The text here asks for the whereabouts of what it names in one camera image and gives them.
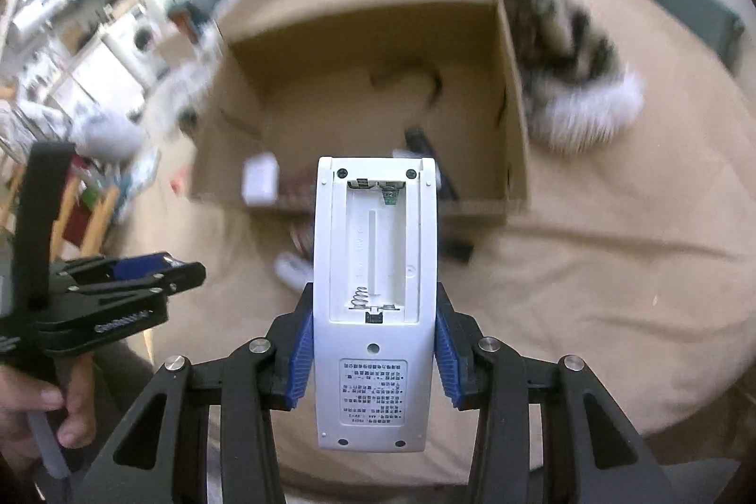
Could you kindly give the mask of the white small box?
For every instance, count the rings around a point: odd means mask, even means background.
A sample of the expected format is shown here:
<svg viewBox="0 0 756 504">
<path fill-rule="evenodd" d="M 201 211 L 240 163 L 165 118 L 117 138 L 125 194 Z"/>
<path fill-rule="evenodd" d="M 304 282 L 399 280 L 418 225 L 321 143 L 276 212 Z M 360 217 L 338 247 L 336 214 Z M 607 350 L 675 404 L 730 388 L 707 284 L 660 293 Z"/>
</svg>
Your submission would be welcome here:
<svg viewBox="0 0 756 504">
<path fill-rule="evenodd" d="M 279 164 L 272 152 L 249 157 L 242 170 L 241 196 L 249 207 L 270 206 L 278 199 Z"/>
</svg>

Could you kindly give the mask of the white remote control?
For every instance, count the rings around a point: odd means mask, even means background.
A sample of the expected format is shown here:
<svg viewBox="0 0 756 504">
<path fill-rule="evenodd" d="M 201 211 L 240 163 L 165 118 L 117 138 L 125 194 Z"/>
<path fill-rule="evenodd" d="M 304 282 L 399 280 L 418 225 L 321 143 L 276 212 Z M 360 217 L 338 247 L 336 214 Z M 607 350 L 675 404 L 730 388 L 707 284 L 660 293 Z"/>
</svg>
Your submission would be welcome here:
<svg viewBox="0 0 756 504">
<path fill-rule="evenodd" d="M 314 220 L 320 448 L 418 453 L 436 335 L 437 169 L 428 157 L 323 157 Z"/>
</svg>

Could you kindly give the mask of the wooden chair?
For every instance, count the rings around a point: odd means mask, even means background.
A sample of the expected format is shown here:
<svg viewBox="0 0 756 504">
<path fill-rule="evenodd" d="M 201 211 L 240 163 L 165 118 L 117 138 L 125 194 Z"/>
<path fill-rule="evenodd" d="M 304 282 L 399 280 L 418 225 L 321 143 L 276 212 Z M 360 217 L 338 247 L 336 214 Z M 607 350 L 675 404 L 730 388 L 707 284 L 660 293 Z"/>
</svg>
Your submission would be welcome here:
<svg viewBox="0 0 756 504">
<path fill-rule="evenodd" d="M 9 242 L 16 227 L 25 167 L 17 165 L 1 190 L 1 240 Z M 116 186 L 95 187 L 83 168 L 73 168 L 61 194 L 60 214 L 51 231 L 51 261 L 95 256 L 101 252 L 120 197 Z"/>
</svg>

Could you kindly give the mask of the grey plastic bag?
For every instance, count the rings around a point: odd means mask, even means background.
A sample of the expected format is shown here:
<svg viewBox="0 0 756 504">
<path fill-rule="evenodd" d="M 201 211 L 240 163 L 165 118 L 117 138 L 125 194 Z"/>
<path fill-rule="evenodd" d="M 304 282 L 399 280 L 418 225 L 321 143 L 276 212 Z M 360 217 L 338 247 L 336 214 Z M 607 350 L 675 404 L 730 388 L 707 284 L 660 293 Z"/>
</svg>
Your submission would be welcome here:
<svg viewBox="0 0 756 504">
<path fill-rule="evenodd" d="M 146 133 L 127 116 L 98 111 L 76 119 L 69 141 L 79 156 L 115 165 L 132 159 L 141 150 Z"/>
</svg>

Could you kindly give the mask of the white medicine bottle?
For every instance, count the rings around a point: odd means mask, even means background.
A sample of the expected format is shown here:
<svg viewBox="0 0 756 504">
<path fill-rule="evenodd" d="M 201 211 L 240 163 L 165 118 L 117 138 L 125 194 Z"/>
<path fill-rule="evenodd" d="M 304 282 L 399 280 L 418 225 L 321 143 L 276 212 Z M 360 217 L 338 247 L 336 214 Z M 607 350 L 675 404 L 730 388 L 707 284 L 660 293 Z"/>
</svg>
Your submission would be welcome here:
<svg viewBox="0 0 756 504">
<path fill-rule="evenodd" d="M 294 293 L 301 293 L 314 279 L 313 265 L 299 255 L 281 252 L 273 262 L 274 275 Z"/>
</svg>

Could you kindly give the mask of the cardboard box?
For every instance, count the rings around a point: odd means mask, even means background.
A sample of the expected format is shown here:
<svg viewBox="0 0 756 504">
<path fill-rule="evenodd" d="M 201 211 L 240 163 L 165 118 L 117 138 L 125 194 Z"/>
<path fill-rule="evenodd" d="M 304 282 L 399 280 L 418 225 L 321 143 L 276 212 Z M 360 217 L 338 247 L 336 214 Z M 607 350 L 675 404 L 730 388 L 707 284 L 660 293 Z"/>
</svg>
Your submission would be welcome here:
<svg viewBox="0 0 756 504">
<path fill-rule="evenodd" d="M 281 211 L 311 204 L 324 156 L 387 157 L 423 136 L 454 190 L 447 216 L 529 201 L 528 138 L 504 0 L 240 0 L 195 139 L 189 191 L 242 207 L 274 156 Z"/>
</svg>

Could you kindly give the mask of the black white fluffy rug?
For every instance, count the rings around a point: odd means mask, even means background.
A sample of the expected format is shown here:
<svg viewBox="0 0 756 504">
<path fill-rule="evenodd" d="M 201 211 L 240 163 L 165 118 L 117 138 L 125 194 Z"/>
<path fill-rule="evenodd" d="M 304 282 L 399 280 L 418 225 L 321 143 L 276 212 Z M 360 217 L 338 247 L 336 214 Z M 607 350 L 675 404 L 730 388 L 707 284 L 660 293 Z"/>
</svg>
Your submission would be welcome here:
<svg viewBox="0 0 756 504">
<path fill-rule="evenodd" d="M 576 0 L 504 0 L 528 136 L 561 155 L 611 142 L 643 109 L 641 80 Z"/>
</svg>

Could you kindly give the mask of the washing machine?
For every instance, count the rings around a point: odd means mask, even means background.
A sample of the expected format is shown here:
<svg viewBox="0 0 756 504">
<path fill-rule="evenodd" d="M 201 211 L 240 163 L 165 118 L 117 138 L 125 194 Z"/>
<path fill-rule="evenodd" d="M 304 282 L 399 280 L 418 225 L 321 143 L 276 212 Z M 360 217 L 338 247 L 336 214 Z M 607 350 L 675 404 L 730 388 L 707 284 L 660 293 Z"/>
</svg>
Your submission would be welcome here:
<svg viewBox="0 0 756 504">
<path fill-rule="evenodd" d="M 103 42 L 144 89 L 159 81 L 163 64 L 155 52 L 158 29 L 142 5 L 136 5 L 109 24 Z"/>
</svg>

